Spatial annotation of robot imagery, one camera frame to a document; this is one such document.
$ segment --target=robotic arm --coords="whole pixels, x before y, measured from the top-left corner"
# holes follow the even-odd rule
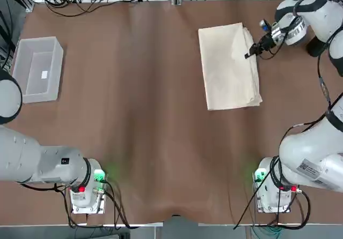
[[[2,126],[18,116],[22,99],[18,83],[0,70],[0,181],[62,183],[70,188],[73,213],[103,213],[105,173],[96,160],[75,148],[41,146]]]
[[[275,46],[280,47],[283,43],[297,44],[305,37],[308,26],[311,26],[316,37],[307,46],[308,53],[319,56],[328,48],[332,64],[343,76],[343,7],[340,2],[285,0],[278,6],[275,20],[272,26],[265,20],[260,23],[267,34],[250,48],[246,58],[269,51]],[[269,171],[271,175],[257,192],[258,212],[287,210],[291,200],[289,185],[343,192],[342,142],[343,99],[339,99],[331,111],[328,110],[325,117],[311,129],[287,136],[281,142],[280,162],[277,165],[274,165],[275,159],[272,158],[261,161],[253,176],[255,188],[261,185]]]
[[[308,44],[307,50],[311,56],[318,56],[330,36],[342,26],[343,7],[338,0],[285,0],[275,12],[276,22],[270,26],[265,20],[260,26],[267,32],[258,43],[250,48],[246,58],[260,55],[263,51],[285,43],[294,45],[305,37],[308,26],[311,26],[316,37]],[[329,47],[329,57],[332,64],[343,76],[343,32],[339,32]]]

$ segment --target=plastic container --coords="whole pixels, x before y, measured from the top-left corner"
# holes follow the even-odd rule
[[[23,93],[23,103],[57,99],[62,59],[63,49],[56,37],[20,40],[13,77]]]

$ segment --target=gray floor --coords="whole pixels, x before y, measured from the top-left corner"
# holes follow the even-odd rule
[[[131,239],[245,239],[256,238],[254,236],[248,237],[245,233],[245,227],[239,227],[233,231],[233,226],[209,226],[200,227],[197,223],[186,220],[182,217],[173,217],[167,220],[162,228],[154,229],[153,227],[139,228],[131,231]],[[96,229],[92,234],[93,229],[75,229],[69,227],[12,227],[0,228],[0,238],[20,239],[20,238],[34,238],[34,239],[86,239],[106,236],[107,233]],[[126,229],[120,230],[123,238],[128,238]],[[342,238],[343,226],[325,226],[325,225],[307,225],[301,230],[288,231],[283,230],[279,239],[334,239]],[[276,238],[276,236],[263,236],[258,234],[259,238]]]

